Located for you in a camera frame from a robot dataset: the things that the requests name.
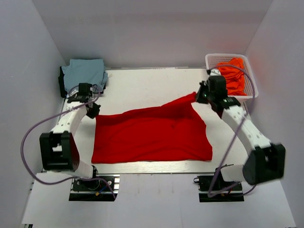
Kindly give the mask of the red t shirt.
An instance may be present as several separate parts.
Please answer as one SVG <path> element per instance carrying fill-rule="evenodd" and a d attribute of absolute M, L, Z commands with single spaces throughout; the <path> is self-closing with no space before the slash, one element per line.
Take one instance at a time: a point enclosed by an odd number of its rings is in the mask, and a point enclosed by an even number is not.
<path fill-rule="evenodd" d="M 94 164 L 212 160 L 193 92 L 161 106 L 96 117 Z"/>

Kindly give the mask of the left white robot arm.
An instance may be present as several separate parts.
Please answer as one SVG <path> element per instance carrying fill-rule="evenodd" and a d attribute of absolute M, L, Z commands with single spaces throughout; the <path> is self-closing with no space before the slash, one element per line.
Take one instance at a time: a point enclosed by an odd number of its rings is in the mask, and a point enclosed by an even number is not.
<path fill-rule="evenodd" d="M 87 116 L 94 119 L 99 115 L 100 105 L 91 103 L 81 106 L 80 102 L 71 102 L 66 106 L 58 123 L 49 133 L 39 138 L 43 168 L 47 171 L 64 172 L 84 178 L 84 184 L 91 190 L 100 185 L 97 169 L 80 159 L 74 136 L 82 119 Z"/>

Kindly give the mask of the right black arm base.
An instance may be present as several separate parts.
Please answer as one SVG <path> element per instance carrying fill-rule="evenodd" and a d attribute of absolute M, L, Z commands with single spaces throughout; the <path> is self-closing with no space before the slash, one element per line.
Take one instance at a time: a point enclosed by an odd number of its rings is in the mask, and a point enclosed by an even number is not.
<path fill-rule="evenodd" d="M 211 202 L 243 202 L 243 188 L 241 183 L 229 188 L 225 191 L 222 189 L 235 184 L 234 182 L 226 182 L 221 176 L 218 176 L 211 194 L 215 194 L 216 191 L 221 191 L 220 194 L 210 198 L 208 197 L 208 190 L 211 184 L 213 176 L 212 175 L 200 175 L 193 179 L 193 182 L 198 185 L 199 189 L 199 202 L 200 203 L 211 203 Z"/>

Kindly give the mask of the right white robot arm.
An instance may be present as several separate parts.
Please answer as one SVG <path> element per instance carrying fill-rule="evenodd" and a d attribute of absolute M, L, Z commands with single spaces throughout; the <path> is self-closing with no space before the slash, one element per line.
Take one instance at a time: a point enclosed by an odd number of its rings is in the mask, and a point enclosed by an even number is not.
<path fill-rule="evenodd" d="M 239 139 L 247 154 L 243 165 L 224 166 L 225 158 L 216 168 L 211 181 L 219 189 L 226 189 L 232 182 L 247 182 L 249 185 L 279 180 L 285 171 L 285 147 L 272 143 L 252 123 L 235 97 L 229 97 L 223 76 L 210 76 L 200 82 L 196 102 L 210 104 L 211 109 L 234 132 L 233 140 Z"/>

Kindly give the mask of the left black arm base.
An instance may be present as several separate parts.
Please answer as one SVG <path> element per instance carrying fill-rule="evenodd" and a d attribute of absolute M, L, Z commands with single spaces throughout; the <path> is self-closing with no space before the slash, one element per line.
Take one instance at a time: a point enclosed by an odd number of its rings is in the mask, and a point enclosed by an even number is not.
<path fill-rule="evenodd" d="M 107 184 L 102 180 L 83 181 L 73 179 L 69 201 L 114 202 L 119 191 L 120 175 L 99 176 L 107 181 Z"/>

